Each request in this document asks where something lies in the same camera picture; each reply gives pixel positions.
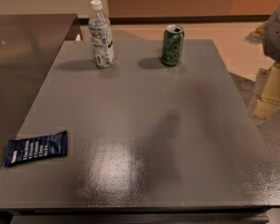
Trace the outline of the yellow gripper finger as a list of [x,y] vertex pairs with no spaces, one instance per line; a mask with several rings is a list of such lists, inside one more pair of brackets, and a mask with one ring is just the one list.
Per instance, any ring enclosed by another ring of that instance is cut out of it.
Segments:
[[249,113],[257,119],[270,119],[280,108],[280,62],[268,70],[260,68],[250,101]]

